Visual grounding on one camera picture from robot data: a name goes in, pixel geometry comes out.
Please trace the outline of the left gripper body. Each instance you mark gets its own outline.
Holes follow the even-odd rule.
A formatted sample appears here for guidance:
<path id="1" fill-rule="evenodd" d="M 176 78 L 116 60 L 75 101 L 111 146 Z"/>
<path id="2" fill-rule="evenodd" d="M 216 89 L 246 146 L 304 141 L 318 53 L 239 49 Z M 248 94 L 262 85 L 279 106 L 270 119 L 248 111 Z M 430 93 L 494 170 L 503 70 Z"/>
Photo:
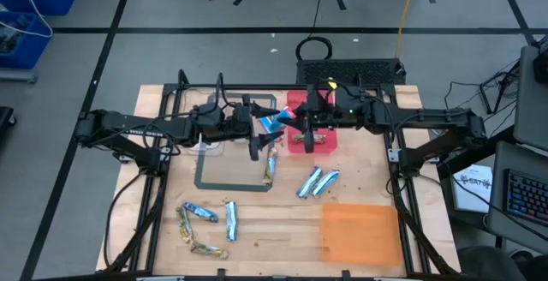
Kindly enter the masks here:
<path id="1" fill-rule="evenodd" d="M 221 123 L 220 141 L 251 141 L 254 136 L 254 130 L 250 96 L 242 95 L 241 102 L 228 102 L 223 107 L 223 110 L 226 108 L 230 108 L 232 111 Z"/>

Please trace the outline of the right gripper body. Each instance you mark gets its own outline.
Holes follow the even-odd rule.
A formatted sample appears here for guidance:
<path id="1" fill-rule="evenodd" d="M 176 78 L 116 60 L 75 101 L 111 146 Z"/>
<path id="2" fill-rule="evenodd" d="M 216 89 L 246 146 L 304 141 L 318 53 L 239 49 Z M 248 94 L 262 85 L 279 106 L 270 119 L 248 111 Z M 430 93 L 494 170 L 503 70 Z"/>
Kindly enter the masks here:
<path id="1" fill-rule="evenodd" d="M 334 120 L 339 115 L 338 109 L 333 102 L 330 102 L 329 96 L 322 94 L 316 95 L 313 106 L 313 129 L 328 129 L 332 127 Z"/>

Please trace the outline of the green granola bar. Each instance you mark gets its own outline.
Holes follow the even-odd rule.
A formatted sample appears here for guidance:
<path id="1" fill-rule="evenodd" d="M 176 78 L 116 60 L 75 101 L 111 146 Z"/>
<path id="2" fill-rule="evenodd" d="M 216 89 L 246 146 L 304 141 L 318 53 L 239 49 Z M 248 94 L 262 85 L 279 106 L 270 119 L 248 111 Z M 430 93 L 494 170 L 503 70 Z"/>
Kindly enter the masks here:
<path id="1" fill-rule="evenodd" d="M 275 147 L 273 147 L 268 152 L 268 158 L 267 158 L 267 163 L 265 167 L 265 174 L 262 179 L 263 184 L 272 185 L 275 172 L 276 172 L 277 157 L 278 157 L 278 150 Z"/>
<path id="2" fill-rule="evenodd" d="M 306 139 L 312 140 L 314 144 L 323 144 L 326 139 L 326 135 L 313 133 L 312 135 L 296 134 L 292 137 L 294 144 L 304 143 Z"/>
<path id="3" fill-rule="evenodd" d="M 229 252 L 227 250 L 213 246 L 207 246 L 204 243 L 198 241 L 192 241 L 190 251 L 195 254 L 215 256 L 221 260 L 227 260 L 229 257 Z"/>
<path id="4" fill-rule="evenodd" d="M 188 219 L 186 208 L 184 206 L 177 207 L 176 216 L 182 240 L 186 244 L 191 243 L 194 240 L 194 233 Z"/>

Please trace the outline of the blue and red granola bar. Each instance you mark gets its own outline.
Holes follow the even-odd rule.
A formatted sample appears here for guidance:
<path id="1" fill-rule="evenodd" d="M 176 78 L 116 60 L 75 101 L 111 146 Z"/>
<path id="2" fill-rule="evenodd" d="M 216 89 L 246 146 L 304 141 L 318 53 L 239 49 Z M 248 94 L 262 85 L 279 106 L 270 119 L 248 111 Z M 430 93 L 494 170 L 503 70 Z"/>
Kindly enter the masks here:
<path id="1" fill-rule="evenodd" d="M 278 131 L 284 131 L 287 127 L 286 124 L 281 123 L 279 118 L 295 118 L 295 113 L 288 107 L 285 106 L 278 114 L 270 117 L 261 117 L 259 122 L 264 127 L 267 133 L 275 133 Z"/>

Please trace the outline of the dark blue granola bar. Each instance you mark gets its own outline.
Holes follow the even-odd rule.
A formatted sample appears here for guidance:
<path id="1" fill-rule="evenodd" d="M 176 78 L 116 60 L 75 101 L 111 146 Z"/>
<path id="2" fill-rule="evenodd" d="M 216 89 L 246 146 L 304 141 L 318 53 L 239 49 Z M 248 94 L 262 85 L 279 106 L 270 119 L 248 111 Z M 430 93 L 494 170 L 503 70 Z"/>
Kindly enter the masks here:
<path id="1" fill-rule="evenodd" d="M 194 215 L 196 215 L 197 217 L 201 219 L 204 219 L 205 221 L 212 222 L 212 223 L 218 222 L 218 215 L 211 210 L 208 210 L 202 206 L 198 206 L 191 202 L 185 202 L 183 206 L 187 211 L 193 213 Z"/>

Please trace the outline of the red translucent bin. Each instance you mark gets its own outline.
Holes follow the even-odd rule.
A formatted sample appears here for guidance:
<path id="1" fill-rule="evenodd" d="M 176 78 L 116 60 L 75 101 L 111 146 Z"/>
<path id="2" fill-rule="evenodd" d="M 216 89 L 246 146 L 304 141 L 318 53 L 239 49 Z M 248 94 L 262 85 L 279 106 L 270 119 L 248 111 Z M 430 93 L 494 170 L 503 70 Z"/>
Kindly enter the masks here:
<path id="1" fill-rule="evenodd" d="M 307 97 L 305 90 L 288 91 L 287 93 L 287 106 L 294 112 L 294 110 L 304 102 Z M 330 129 L 317 129 L 313 131 L 317 134 L 326 135 L 325 142 L 323 144 L 314 144 L 314 153 L 317 154 L 329 154 L 337 149 L 337 132 Z M 291 153 L 304 153 L 304 143 L 294 144 L 292 137 L 301 132 L 292 127 L 287 127 L 285 137 L 287 138 L 288 149 Z"/>

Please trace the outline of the black perforated computer tower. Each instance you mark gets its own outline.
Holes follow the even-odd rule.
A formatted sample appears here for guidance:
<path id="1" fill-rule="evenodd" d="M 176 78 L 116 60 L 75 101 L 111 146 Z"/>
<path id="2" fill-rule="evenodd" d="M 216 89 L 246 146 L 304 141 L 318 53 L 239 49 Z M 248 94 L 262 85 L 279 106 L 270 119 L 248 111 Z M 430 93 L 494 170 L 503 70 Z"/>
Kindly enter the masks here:
<path id="1" fill-rule="evenodd" d="M 404 85 L 407 71 L 397 58 L 300 60 L 297 63 L 297 84 L 319 84 L 328 77 L 343 84 Z"/>

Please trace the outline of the clear plastic bin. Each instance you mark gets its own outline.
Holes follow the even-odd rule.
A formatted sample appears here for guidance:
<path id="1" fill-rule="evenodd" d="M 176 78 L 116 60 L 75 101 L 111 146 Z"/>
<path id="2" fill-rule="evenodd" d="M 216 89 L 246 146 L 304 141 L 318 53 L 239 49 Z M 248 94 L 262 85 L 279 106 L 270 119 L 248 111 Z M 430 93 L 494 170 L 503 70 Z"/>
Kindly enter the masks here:
<path id="1" fill-rule="evenodd" d="M 194 105 L 205 104 L 208 98 L 212 95 L 212 91 L 208 89 L 190 88 L 182 93 L 181 111 L 190 112 Z M 191 147 L 181 147 L 182 153 L 192 156 L 205 157 L 220 157 L 224 153 L 225 144 L 216 142 L 206 144 L 203 141 L 202 135 L 199 136 L 198 142 Z"/>

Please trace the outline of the orange translucent bin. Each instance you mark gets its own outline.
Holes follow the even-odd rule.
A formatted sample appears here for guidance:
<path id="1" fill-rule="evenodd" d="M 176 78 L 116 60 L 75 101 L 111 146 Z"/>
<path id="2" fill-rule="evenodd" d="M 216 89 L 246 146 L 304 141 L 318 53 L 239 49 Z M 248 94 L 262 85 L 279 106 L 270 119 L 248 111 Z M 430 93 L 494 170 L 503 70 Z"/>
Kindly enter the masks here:
<path id="1" fill-rule="evenodd" d="M 393 206 L 324 204 L 319 232 L 323 261 L 402 264 L 399 223 Z"/>

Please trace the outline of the grey desk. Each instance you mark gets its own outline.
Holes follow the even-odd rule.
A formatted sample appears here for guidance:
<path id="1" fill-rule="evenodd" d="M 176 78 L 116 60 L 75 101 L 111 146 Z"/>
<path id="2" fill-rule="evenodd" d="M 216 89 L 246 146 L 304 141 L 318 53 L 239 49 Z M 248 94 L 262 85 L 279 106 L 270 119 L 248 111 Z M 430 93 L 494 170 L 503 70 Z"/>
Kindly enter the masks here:
<path id="1" fill-rule="evenodd" d="M 548 85 L 535 80 L 533 60 L 539 49 L 521 48 L 514 137 L 521 143 L 548 152 Z"/>
<path id="2" fill-rule="evenodd" d="M 526 147 L 499 142 L 493 167 L 492 207 L 489 209 L 486 220 L 487 228 L 495 236 L 501 236 L 536 252 L 548 254 L 548 241 L 523 229 L 495 210 L 495 207 L 503 209 L 506 185 L 504 173 L 507 169 L 525 172 L 548 182 L 548 156 Z"/>

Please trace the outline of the black keyboard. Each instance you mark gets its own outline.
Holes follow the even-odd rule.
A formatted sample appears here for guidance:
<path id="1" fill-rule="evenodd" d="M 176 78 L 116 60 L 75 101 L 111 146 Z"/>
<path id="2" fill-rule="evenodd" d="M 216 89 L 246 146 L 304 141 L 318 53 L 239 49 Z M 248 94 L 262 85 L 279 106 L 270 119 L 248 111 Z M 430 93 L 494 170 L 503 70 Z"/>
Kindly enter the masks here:
<path id="1" fill-rule="evenodd" d="M 526 172 L 504 171 L 506 212 L 548 227 L 548 181 Z"/>

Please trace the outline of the black desk device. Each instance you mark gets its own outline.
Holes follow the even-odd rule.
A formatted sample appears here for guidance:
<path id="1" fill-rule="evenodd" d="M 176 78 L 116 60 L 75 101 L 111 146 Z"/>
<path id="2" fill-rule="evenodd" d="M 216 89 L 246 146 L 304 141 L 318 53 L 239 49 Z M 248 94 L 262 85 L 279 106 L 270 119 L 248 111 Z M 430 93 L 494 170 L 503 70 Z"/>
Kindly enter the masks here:
<path id="1" fill-rule="evenodd" d="M 534 79 L 548 86 L 548 47 L 539 47 L 539 55 L 533 60 Z"/>

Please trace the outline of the black equipment piece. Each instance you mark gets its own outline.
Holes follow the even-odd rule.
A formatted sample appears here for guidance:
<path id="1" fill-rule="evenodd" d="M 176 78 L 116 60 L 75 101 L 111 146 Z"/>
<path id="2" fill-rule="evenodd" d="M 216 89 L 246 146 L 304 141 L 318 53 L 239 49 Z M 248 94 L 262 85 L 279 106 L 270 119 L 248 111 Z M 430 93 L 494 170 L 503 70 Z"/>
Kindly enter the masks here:
<path id="1" fill-rule="evenodd" d="M 8 106 L 0 106 L 0 142 L 8 133 L 9 128 L 17 124 L 14 109 Z"/>

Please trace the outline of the black table frame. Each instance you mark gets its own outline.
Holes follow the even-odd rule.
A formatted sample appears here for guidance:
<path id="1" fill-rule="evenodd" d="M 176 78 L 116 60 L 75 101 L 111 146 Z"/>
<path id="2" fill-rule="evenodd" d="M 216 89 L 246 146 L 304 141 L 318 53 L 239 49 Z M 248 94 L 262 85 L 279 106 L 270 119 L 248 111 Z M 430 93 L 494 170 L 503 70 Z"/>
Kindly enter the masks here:
<path id="1" fill-rule="evenodd" d="M 319 226 L 324 204 L 394 203 L 386 185 L 390 167 L 384 139 L 346 129 L 338 132 L 337 143 L 332 153 L 306 154 L 291 153 L 287 141 L 279 141 L 275 177 L 266 193 L 198 189 L 194 185 L 198 156 L 181 153 L 171 158 L 160 177 L 142 177 L 134 164 L 125 164 L 116 185 L 120 198 L 111 214 L 109 252 L 117 256 L 132 235 L 144 227 L 145 234 L 122 266 L 123 271 L 147 270 L 157 275 L 186 277 L 211 277 L 224 271 L 227 277 L 282 275 L 306 279 L 340 278 L 343 272 L 354 278 L 401 278 L 435 272 L 434 262 L 404 223 L 399 224 L 400 266 L 322 260 Z M 296 192 L 314 166 L 321 167 L 322 176 L 330 170 L 340 170 L 340 175 L 319 197 L 310 192 L 301 199 Z M 235 242 L 227 240 L 224 221 L 209 223 L 196 216 L 190 218 L 196 238 L 226 249 L 228 259 L 192 253 L 181 238 L 176 208 L 190 201 L 223 217 L 224 205 L 230 200 L 237 206 Z"/>

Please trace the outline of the grey metal rail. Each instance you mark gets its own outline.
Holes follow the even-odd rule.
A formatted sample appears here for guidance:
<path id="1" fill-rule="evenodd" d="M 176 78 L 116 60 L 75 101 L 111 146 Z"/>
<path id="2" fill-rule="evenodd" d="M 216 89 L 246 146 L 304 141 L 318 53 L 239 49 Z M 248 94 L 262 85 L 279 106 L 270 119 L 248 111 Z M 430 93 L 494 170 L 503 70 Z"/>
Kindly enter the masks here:
<path id="1" fill-rule="evenodd" d="M 0 81 L 17 81 L 35 84 L 38 81 L 38 76 L 30 70 L 0 69 Z"/>

